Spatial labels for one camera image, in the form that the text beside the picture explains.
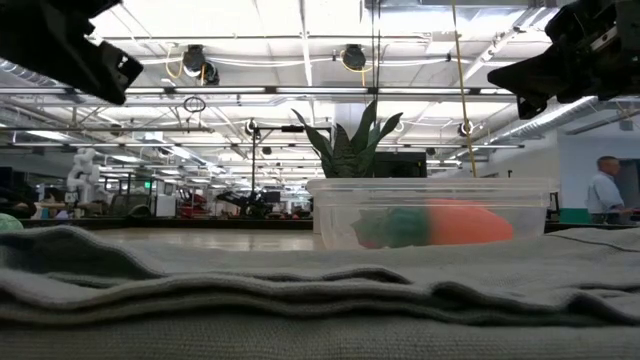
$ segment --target clear plastic container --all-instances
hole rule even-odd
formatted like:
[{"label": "clear plastic container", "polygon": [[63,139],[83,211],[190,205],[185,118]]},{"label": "clear plastic container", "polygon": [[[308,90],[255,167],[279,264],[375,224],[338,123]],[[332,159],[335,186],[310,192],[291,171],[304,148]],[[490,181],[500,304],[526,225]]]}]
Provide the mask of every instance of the clear plastic container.
[{"label": "clear plastic container", "polygon": [[544,232],[552,179],[326,179],[307,189],[327,249],[455,245]]}]

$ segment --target gray cloth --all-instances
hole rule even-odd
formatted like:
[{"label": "gray cloth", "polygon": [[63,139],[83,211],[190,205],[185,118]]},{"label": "gray cloth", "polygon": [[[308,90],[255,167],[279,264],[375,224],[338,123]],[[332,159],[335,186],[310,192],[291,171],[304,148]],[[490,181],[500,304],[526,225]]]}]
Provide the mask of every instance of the gray cloth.
[{"label": "gray cloth", "polygon": [[639,252],[636,229],[280,253],[113,244],[67,227],[5,233],[0,354],[631,358]]}]

